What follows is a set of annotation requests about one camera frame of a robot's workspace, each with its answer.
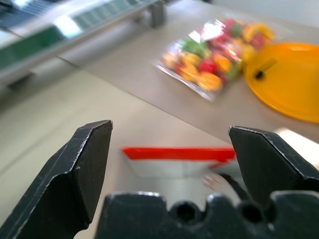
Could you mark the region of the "orange round plastic plate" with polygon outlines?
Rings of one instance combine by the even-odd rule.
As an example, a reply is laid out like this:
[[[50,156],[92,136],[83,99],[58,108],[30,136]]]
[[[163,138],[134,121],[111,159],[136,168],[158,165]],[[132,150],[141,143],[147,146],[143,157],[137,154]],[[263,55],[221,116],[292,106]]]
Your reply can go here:
[[[262,80],[256,70],[270,60],[277,63]],[[252,92],[270,108],[289,117],[319,123],[319,45],[298,42],[271,44],[244,67]]]

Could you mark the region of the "clear bag of toy fruit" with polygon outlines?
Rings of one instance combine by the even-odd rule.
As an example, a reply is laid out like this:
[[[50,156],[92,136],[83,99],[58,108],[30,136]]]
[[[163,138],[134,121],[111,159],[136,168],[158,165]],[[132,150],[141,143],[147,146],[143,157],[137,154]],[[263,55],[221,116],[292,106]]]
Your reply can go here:
[[[268,24],[230,17],[214,19],[200,31],[194,30],[173,42],[156,67],[202,98],[213,101],[274,39],[275,32]]]

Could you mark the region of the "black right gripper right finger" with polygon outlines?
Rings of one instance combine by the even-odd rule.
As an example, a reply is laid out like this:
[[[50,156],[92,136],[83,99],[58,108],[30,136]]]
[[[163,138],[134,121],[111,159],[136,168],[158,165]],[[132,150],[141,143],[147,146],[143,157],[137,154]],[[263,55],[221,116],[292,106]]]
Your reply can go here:
[[[319,193],[319,170],[273,132],[231,126],[228,131],[250,196],[266,205],[274,191]]]

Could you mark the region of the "green conveyor belt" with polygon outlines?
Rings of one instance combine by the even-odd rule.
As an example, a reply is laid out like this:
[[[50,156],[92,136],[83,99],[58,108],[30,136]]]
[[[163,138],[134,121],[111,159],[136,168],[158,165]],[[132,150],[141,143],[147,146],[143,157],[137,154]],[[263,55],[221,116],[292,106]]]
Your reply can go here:
[[[165,22],[162,0],[0,0],[0,86],[146,10],[151,27]]]

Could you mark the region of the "red and white shoebox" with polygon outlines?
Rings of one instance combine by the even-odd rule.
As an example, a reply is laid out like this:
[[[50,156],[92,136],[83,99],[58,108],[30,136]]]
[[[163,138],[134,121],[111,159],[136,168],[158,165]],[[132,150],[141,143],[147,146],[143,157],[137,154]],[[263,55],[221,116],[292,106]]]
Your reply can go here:
[[[139,184],[199,179],[207,174],[242,175],[235,151],[224,147],[122,147],[130,178]]]

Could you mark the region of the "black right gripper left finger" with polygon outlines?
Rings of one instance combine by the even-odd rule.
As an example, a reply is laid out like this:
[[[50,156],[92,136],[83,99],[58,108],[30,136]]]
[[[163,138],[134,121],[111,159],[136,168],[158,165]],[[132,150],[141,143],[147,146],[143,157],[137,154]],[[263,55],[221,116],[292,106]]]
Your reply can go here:
[[[78,128],[45,163],[0,227],[0,239],[74,239],[92,223],[113,123]]]

